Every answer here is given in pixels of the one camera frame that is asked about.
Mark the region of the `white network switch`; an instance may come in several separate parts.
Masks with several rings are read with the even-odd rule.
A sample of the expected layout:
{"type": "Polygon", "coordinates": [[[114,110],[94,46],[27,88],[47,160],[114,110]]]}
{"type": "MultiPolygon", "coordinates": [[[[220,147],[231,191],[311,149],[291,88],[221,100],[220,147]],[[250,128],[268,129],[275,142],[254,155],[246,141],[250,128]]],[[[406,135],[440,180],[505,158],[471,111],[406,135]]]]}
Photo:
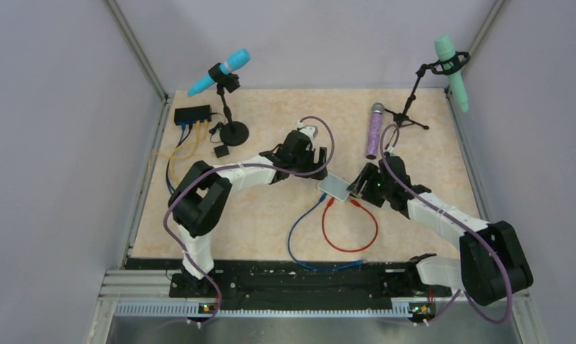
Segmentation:
{"type": "Polygon", "coordinates": [[[317,184],[317,188],[322,193],[341,202],[346,201],[349,197],[349,186],[349,182],[332,173],[328,173],[327,176],[317,184]]]}

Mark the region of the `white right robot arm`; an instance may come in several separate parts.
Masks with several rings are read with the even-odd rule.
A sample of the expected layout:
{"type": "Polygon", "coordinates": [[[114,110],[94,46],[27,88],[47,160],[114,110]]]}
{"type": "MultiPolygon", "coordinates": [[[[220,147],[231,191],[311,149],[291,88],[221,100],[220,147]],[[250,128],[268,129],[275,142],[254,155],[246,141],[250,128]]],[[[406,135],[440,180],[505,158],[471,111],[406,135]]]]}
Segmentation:
{"type": "Polygon", "coordinates": [[[411,294],[424,295],[440,285],[463,290],[475,303],[487,306],[533,285],[534,276],[511,224],[477,219],[440,200],[428,187],[412,183],[400,157],[386,153],[378,164],[366,163],[347,189],[374,206],[388,203],[459,250],[457,259],[436,254],[416,258],[416,268],[404,276],[411,294]]]}

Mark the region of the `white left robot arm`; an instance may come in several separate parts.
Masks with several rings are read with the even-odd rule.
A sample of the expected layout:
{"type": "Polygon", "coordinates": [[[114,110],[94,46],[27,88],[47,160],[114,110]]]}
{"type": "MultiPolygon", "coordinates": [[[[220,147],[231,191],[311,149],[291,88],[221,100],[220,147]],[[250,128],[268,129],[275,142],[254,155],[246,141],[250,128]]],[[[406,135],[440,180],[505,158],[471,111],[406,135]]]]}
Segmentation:
{"type": "Polygon", "coordinates": [[[211,292],[214,267],[211,232],[230,195],[253,186],[272,185],[296,175],[321,181],[327,176],[327,148],[314,147],[317,127],[290,131],[283,143],[234,165],[193,164],[168,200],[171,218],[184,245],[183,272],[187,288],[197,296],[211,292]]]}

